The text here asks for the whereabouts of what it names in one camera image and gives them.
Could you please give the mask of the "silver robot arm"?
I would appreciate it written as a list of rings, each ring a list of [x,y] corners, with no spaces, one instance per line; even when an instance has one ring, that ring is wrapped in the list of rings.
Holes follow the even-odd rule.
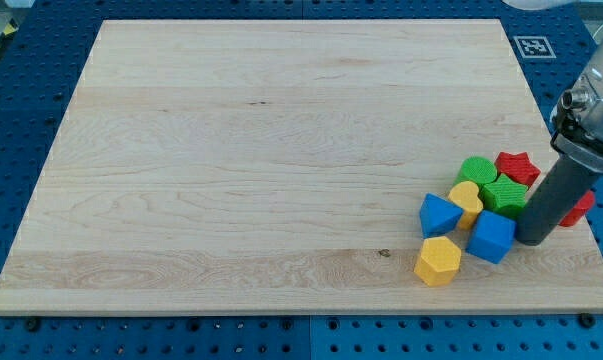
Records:
[[[603,40],[574,85],[561,95],[555,110],[552,147],[603,173]]]

